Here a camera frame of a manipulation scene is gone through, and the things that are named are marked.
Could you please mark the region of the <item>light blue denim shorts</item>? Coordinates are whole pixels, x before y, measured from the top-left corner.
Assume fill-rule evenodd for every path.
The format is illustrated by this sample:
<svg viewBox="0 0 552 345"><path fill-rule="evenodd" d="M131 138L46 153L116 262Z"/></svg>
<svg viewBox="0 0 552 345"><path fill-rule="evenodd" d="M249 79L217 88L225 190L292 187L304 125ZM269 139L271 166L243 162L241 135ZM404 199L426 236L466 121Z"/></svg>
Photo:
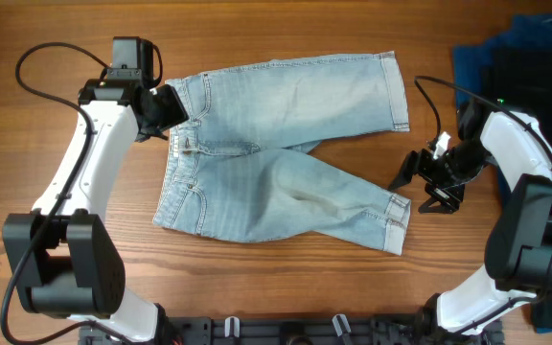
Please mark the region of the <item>light blue denim shorts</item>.
<svg viewBox="0 0 552 345"><path fill-rule="evenodd" d="M171 131L156 225L248 243L317 232L402 252L409 199L311 155L329 139L408 131L393 53L275 59L171 88L189 120Z"/></svg>

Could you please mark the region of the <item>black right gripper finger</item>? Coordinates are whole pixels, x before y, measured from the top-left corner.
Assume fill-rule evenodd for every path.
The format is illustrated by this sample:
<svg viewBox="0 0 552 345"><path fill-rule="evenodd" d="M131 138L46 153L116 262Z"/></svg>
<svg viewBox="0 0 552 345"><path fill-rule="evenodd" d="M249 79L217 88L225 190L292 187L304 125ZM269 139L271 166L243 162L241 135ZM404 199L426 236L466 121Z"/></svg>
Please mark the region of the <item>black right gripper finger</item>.
<svg viewBox="0 0 552 345"><path fill-rule="evenodd" d="M441 189L426 183L425 192L429 195L429 199L419 207L420 214L453 214L460 208L461 185Z"/></svg>
<svg viewBox="0 0 552 345"><path fill-rule="evenodd" d="M402 186L409 184L412 177L418 172L420 154L417 151L411 151L404 158L402 165L388 186L389 191L395 191Z"/></svg>

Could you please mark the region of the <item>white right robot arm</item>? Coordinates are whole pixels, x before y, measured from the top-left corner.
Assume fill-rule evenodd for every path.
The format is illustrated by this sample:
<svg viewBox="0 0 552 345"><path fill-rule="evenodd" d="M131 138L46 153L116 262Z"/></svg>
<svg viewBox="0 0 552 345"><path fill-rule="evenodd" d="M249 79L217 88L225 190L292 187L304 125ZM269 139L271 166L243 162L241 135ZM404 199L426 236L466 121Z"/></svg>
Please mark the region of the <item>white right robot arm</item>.
<svg viewBox="0 0 552 345"><path fill-rule="evenodd" d="M464 341L501 315L552 299L552 149L536 118L478 98L457 112L460 144L442 133L411 151L390 184L425 181L422 213L458 210L464 189L488 165L502 171L510 197L486 243L484 264L460 286L432 296L415 318L415 338Z"/></svg>

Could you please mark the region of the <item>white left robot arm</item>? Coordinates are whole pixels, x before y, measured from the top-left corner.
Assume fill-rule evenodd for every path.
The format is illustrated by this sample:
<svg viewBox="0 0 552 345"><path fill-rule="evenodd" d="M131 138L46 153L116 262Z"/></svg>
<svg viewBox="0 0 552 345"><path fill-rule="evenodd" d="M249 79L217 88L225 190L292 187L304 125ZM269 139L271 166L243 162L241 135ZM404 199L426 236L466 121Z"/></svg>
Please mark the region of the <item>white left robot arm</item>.
<svg viewBox="0 0 552 345"><path fill-rule="evenodd" d="M9 311L68 321L80 342L178 344L164 309L134 293L105 225L105 211L129 148L164 138L189 118L177 93L162 82L163 62L152 42L117 36L113 58L88 80L72 109L76 129L53 180L26 214L9 215L2 238L12 275L0 328L12 340Z"/></svg>

